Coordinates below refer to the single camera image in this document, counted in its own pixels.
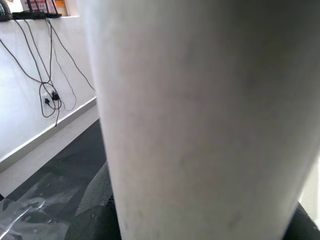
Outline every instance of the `plastic sheet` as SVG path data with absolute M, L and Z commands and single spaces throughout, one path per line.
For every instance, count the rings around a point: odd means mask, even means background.
M 49 173 L 17 202 L 5 198 L 0 202 L 0 240 L 63 240 L 70 223 L 57 216 L 79 188 Z

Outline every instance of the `electrical outlet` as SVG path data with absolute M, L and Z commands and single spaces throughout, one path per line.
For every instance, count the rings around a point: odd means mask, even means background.
M 51 101 L 51 97 L 47 92 L 41 94 L 42 106 L 46 105 L 45 99 L 49 99 Z

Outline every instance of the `white cylindrical object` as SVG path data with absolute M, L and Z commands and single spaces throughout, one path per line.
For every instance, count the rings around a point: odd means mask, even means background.
M 123 240 L 280 240 L 319 149 L 320 2 L 83 3 Z

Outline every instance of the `white wall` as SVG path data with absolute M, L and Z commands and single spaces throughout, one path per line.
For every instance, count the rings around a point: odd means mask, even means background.
M 19 22 L 31 43 L 26 23 L 22 20 Z M 29 20 L 28 22 L 42 58 L 46 65 L 49 66 L 50 38 L 45 21 Z M 80 17 L 52 19 L 51 22 L 79 68 L 92 83 L 93 78 L 88 59 L 87 43 Z M 39 79 L 35 63 L 28 51 L 22 31 L 14 21 L 0 23 L 0 38 L 14 53 L 26 72 Z M 79 74 L 56 38 L 54 38 L 53 42 L 58 60 L 62 64 L 63 70 L 77 96 L 76 109 L 92 99 L 95 96 L 95 92 Z M 42 77 L 47 80 L 48 77 L 46 77 L 43 67 L 40 70 Z M 52 81 L 66 107 L 70 109 L 73 106 L 74 97 L 56 63 L 54 55 L 52 58 Z M 55 123 L 57 114 L 50 118 L 42 116 L 38 91 L 39 83 L 27 78 L 0 44 L 0 159 Z M 46 108 L 47 113 L 49 113 L 51 110 L 47 106 Z M 61 119 L 69 113 L 62 108 L 59 118 Z

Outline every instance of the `baseboard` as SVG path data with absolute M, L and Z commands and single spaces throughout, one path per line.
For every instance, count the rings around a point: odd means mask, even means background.
M 87 101 L 85 104 L 79 106 L 74 112 L 66 115 L 60 119 L 55 127 L 55 124 L 52 124 L 44 131 L 40 132 L 38 135 L 34 136 L 30 140 L 26 141 L 24 144 L 20 145 L 4 157 L 0 158 L 0 173 L 15 164 L 17 161 L 22 159 L 25 155 L 30 153 L 32 150 L 37 148 L 44 141 L 51 138 L 59 130 L 63 129 L 65 126 L 69 125 L 71 122 L 76 120 L 86 111 L 91 109 L 97 104 L 96 97 L 93 97 L 91 100 Z

